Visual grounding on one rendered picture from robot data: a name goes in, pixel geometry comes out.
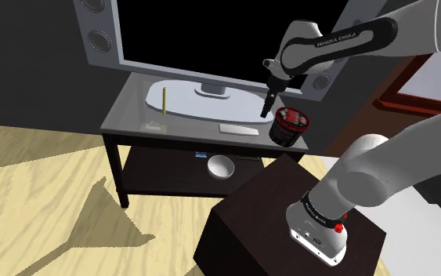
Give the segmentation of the black and red tub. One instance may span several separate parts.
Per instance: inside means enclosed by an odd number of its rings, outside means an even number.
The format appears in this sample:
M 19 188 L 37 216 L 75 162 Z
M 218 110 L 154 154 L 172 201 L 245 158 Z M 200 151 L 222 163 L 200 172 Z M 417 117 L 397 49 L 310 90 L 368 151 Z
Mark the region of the black and red tub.
M 269 131 L 270 139 L 282 146 L 292 147 L 310 126 L 310 120 L 292 107 L 280 107 Z

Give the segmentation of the white remote control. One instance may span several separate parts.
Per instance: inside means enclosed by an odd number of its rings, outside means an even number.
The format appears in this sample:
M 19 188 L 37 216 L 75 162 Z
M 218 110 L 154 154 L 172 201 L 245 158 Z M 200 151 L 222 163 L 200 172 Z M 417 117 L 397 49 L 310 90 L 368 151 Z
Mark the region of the white remote control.
M 257 129 L 249 128 L 241 125 L 232 125 L 219 123 L 220 133 L 241 135 L 241 136 L 258 136 L 259 132 Z

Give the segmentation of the grey flat-screen television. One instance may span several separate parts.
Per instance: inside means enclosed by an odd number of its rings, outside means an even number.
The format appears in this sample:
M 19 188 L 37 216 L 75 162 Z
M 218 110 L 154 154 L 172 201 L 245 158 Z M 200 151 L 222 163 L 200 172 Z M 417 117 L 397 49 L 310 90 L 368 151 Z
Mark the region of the grey flat-screen television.
M 288 25 L 321 32 L 375 18 L 386 0 L 73 0 L 90 64 L 160 80 L 146 104 L 204 120 L 267 123 L 260 116 L 273 58 Z

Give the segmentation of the white bowl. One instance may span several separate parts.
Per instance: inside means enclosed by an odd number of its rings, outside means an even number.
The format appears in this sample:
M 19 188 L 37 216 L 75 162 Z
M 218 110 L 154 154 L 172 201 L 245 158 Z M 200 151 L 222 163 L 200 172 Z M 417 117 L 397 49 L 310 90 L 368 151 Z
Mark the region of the white bowl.
M 208 159 L 207 162 L 209 174 L 218 179 L 229 179 L 235 172 L 235 165 L 233 161 L 224 155 L 214 155 Z

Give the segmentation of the dark glass-top television table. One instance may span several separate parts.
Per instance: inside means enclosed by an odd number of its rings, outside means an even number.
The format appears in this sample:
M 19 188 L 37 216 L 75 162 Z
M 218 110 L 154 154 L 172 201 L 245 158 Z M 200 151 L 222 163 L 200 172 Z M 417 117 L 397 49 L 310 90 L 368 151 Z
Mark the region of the dark glass-top television table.
M 224 198 L 259 173 L 263 158 L 287 154 L 299 161 L 307 153 L 303 139 L 281 147 L 269 138 L 270 124 L 255 124 L 258 136 L 220 133 L 218 122 L 188 118 L 171 112 L 165 116 L 146 104 L 146 94 L 159 82 L 152 75 L 133 73 L 101 125 L 101 133 L 120 205 L 128 207 L 131 194 Z M 143 122 L 167 126 L 165 135 L 139 131 Z M 222 154 L 235 172 L 217 180 L 207 169 L 206 158 Z

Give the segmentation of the small clear glass dish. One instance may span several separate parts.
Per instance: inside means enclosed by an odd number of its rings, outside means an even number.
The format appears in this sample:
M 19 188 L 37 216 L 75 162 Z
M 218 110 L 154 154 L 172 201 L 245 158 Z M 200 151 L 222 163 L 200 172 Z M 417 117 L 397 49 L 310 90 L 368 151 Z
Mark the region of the small clear glass dish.
M 140 132 L 144 133 L 159 133 L 165 135 L 167 133 L 167 126 L 159 122 L 143 122 L 139 127 Z

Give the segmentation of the red framed window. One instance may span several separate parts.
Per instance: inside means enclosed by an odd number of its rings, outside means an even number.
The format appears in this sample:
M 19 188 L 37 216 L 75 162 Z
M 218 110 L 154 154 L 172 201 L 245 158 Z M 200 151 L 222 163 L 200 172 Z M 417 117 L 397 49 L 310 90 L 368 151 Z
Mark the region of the red framed window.
M 383 111 L 431 117 L 441 113 L 441 52 L 412 56 L 374 101 Z

